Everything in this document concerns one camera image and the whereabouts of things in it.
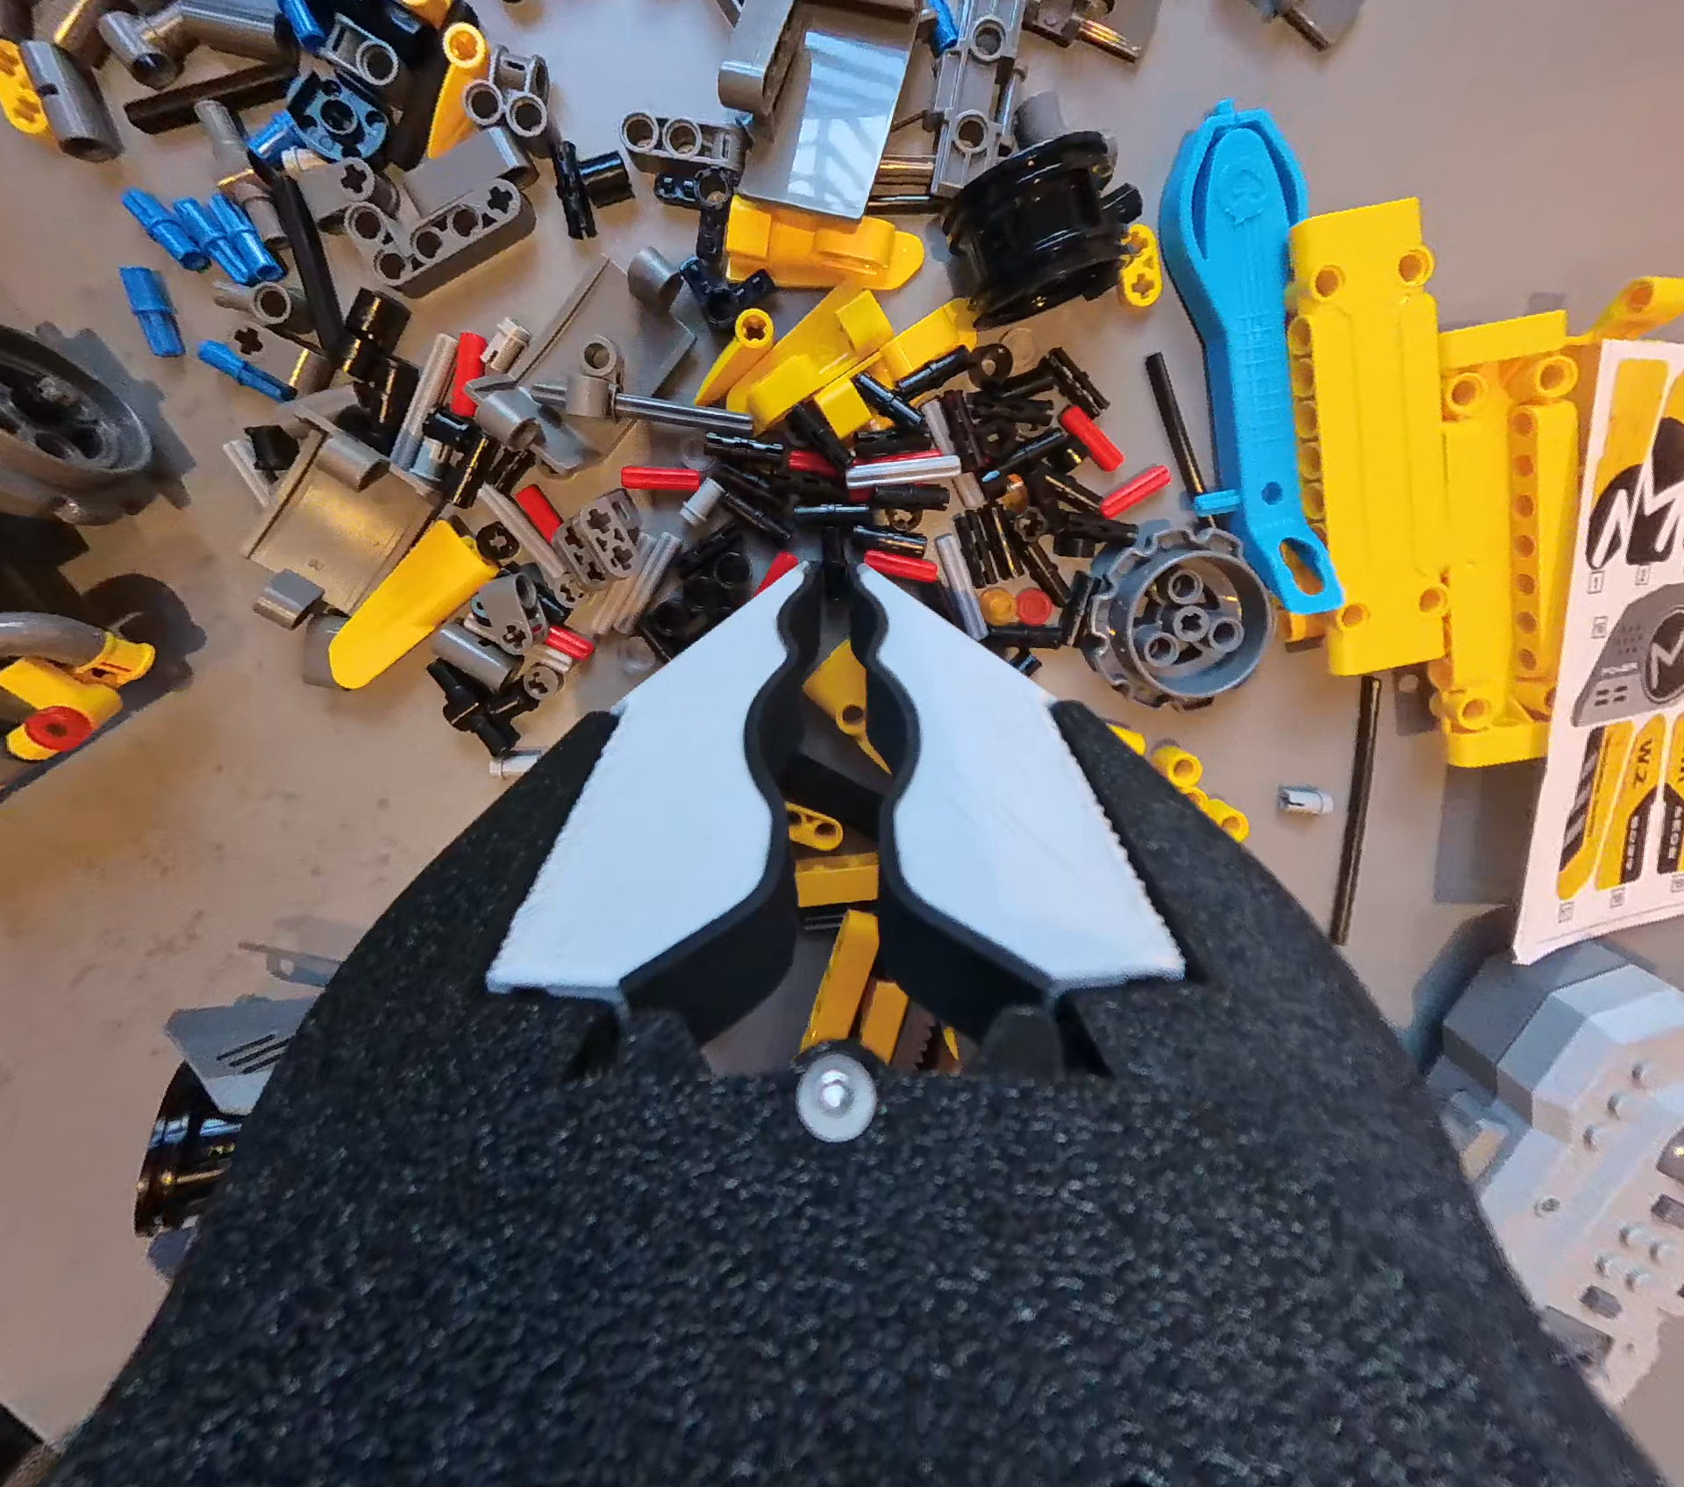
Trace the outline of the grey battery box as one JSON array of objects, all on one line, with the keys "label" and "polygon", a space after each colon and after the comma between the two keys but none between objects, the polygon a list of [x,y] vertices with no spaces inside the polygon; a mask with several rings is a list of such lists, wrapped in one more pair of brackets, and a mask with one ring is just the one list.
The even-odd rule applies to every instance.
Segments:
[{"label": "grey battery box", "polygon": [[1682,1320],[1682,992],[1607,942],[1490,961],[1425,1090],[1546,1329],[1624,1404]]}]

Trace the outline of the blue brick separator tool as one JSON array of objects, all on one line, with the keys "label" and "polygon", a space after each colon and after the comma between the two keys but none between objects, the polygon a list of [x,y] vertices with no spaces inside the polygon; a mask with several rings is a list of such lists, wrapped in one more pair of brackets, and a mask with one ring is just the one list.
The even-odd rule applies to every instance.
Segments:
[{"label": "blue brick separator tool", "polygon": [[1163,262],[1206,350],[1217,486],[1195,508],[1226,522],[1293,614],[1342,606],[1298,491],[1284,299],[1290,229],[1305,207],[1304,174],[1274,116],[1233,100],[1181,140],[1157,207]]}]

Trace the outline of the black wheel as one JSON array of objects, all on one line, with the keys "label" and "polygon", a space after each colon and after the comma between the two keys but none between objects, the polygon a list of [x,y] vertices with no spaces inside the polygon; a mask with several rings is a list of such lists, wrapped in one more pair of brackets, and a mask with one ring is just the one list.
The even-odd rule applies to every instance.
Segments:
[{"label": "black wheel", "polygon": [[939,227],[972,327],[1006,329],[1115,286],[1133,183],[1108,187],[1115,148],[1100,128],[1062,132],[995,161],[953,194]]}]

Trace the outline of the yellow sticker sheet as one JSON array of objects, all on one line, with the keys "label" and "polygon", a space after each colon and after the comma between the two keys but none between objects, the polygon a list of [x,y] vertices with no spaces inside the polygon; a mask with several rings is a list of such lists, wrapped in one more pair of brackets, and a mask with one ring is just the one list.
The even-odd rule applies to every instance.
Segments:
[{"label": "yellow sticker sheet", "polygon": [[1682,345],[1607,340],[1512,955],[1682,913]]}]

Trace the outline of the pile of yellow beams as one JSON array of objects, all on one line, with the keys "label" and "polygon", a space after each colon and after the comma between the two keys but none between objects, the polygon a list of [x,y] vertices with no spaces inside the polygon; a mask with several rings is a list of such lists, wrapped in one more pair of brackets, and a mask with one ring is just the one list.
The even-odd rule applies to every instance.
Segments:
[{"label": "pile of yellow beams", "polygon": [[[1443,330],[1415,196],[1308,215],[1288,241],[1290,309],[1264,314],[1264,340],[1282,343],[1288,371],[1290,503],[1343,583],[1342,604],[1327,585],[1314,600],[1330,609],[1290,632],[1321,639],[1336,677],[1425,665],[1446,764],[1543,758],[1577,557],[1581,373],[1604,343],[1680,318],[1682,277],[1640,277],[1579,336],[1565,313]],[[1002,940],[985,949],[913,887],[923,852],[981,876],[958,831],[891,838],[883,813],[883,969],[919,997],[930,973],[937,1011],[978,1038],[1008,1007],[1080,988],[1073,973],[1032,977]]]}]

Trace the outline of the pile of small black pieces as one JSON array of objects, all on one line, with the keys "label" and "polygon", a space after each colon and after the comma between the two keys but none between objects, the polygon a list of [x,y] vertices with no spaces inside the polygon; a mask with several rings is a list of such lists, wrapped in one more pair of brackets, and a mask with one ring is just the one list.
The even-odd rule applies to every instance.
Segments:
[{"label": "pile of small black pieces", "polygon": [[[1157,488],[1075,482],[1122,464],[1103,389],[972,327],[939,227],[1080,132],[1022,39],[1138,64],[1157,0],[715,1],[717,111],[629,108],[591,153],[552,58],[474,0],[3,0],[5,125],[84,165],[124,128],[204,139],[203,193],[117,200],[209,277],[226,336],[192,356],[270,405],[224,445],[257,614],[334,693],[422,653],[495,772],[596,643],[671,663],[802,549],[832,597],[858,565],[936,583],[1028,677],[1080,646],[1086,564]],[[1318,48],[1362,7],[1248,1]],[[546,178],[573,241],[641,183],[692,240],[591,252],[548,318],[406,350],[415,302],[534,236]]]}]

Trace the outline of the yellow grey wheel assembly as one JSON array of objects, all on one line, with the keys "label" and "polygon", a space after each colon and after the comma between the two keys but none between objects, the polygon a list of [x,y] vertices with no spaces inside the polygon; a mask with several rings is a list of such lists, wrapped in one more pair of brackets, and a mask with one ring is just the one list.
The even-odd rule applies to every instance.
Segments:
[{"label": "yellow grey wheel assembly", "polygon": [[156,1242],[189,1237],[236,1157],[241,1124],[326,988],[339,957],[252,945],[287,994],[244,994],[216,1007],[180,1007],[163,1034],[176,1049],[137,1177],[133,1231]]}]

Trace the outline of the yellow toy brick car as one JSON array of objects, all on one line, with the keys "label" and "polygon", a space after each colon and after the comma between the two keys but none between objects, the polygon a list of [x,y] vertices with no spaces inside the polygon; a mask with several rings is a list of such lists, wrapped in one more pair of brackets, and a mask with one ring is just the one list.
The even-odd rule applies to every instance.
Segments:
[{"label": "yellow toy brick car", "polygon": [[148,570],[77,585],[97,528],[164,495],[138,389],[3,327],[3,799],[190,684],[204,629]]}]

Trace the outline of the grey wheel hub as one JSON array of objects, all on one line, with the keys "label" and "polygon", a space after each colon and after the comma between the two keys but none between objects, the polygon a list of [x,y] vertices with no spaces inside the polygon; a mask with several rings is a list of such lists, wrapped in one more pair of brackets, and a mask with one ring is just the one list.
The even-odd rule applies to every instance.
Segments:
[{"label": "grey wheel hub", "polygon": [[1236,535],[1149,518],[1092,562],[1080,653],[1126,696],[1199,710],[1260,669],[1274,599]]}]

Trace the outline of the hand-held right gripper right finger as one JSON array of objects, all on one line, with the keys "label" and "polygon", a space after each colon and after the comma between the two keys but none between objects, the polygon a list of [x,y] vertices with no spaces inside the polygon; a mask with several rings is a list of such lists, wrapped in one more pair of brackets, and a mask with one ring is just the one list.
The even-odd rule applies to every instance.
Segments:
[{"label": "hand-held right gripper right finger", "polygon": [[853,576],[894,977],[919,997],[1062,997],[1186,961],[1064,739],[1055,697],[873,569]]}]

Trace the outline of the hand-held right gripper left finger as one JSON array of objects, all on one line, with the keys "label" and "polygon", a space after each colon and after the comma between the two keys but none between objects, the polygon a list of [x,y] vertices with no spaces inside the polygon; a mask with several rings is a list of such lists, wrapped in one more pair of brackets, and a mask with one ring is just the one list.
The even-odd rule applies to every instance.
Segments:
[{"label": "hand-held right gripper left finger", "polygon": [[490,994],[763,1000],[798,908],[782,770],[824,579],[798,564],[610,710],[561,831],[490,957]]}]

